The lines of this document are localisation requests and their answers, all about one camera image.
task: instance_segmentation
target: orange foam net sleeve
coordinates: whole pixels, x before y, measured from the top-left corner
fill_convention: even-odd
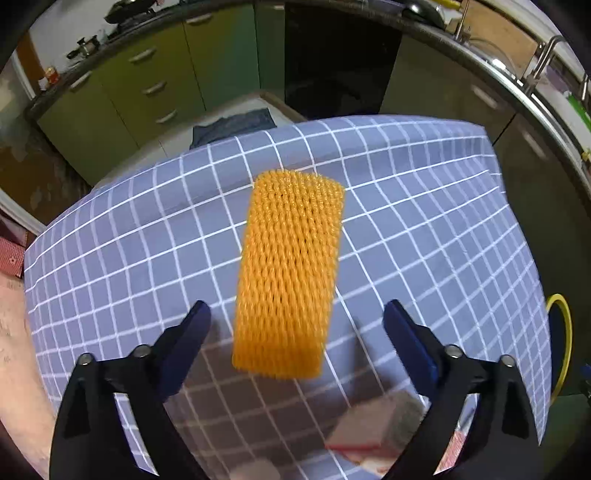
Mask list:
[[[267,171],[254,184],[236,296],[235,368],[320,375],[345,189],[311,173]]]

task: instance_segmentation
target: metal screw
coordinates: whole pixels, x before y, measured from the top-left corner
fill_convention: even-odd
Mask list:
[[[457,345],[446,345],[445,353],[452,358],[460,358],[464,354]]]
[[[501,362],[506,367],[515,366],[515,359],[511,355],[501,355]]]
[[[78,357],[78,365],[88,365],[93,362],[94,359],[95,357],[92,356],[92,353],[83,353]]]
[[[151,351],[152,351],[152,349],[150,348],[149,345],[146,345],[146,344],[138,345],[137,347],[134,348],[133,356],[136,358],[142,358],[142,357],[148,356]]]

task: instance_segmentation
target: blue tablecloth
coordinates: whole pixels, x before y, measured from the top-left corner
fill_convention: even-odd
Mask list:
[[[256,176],[274,168],[346,187],[324,368],[310,381],[254,377],[231,364],[249,196]],[[39,236],[25,262],[37,361],[56,408],[81,353],[127,355],[197,299],[211,305],[212,330],[167,410],[212,478],[254,457],[272,460],[284,478],[370,476],[323,450],[323,439],[350,405],[412,390],[380,323],[393,298],[443,344],[493,361],[516,357],[539,437],[545,428],[543,293],[476,125],[356,116],[209,144],[92,192]],[[138,464],[150,468],[129,404],[119,405]]]

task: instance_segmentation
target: kitchen appliance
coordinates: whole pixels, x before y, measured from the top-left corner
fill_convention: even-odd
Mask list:
[[[105,21],[110,24],[121,24],[128,18],[151,10],[155,0],[120,0],[115,2],[105,17]]]
[[[149,20],[156,18],[157,15],[158,14],[150,8],[147,12],[134,15],[133,17],[129,17],[128,19],[118,24],[115,27],[115,29],[109,35],[107,35],[107,42],[112,41],[114,38],[118,37],[122,33],[127,32],[140,24],[144,24]]]
[[[402,16],[445,30],[441,5],[434,5],[429,0],[407,0]]]
[[[99,41],[96,38],[96,35],[94,35],[93,37],[90,38],[90,40],[85,40],[84,37],[82,37],[80,40],[78,40],[78,48],[76,48],[75,50],[72,50],[70,53],[66,54],[66,58],[68,60],[74,60],[76,57],[81,56],[81,57],[90,57],[94,52],[96,52],[99,47]]]

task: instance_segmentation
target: dark cloth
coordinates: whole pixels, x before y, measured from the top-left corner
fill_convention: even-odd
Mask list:
[[[268,108],[223,117],[211,125],[205,127],[196,125],[193,127],[193,142],[189,149],[192,150],[201,145],[233,137],[234,135],[250,134],[275,127],[276,124],[271,118]]]

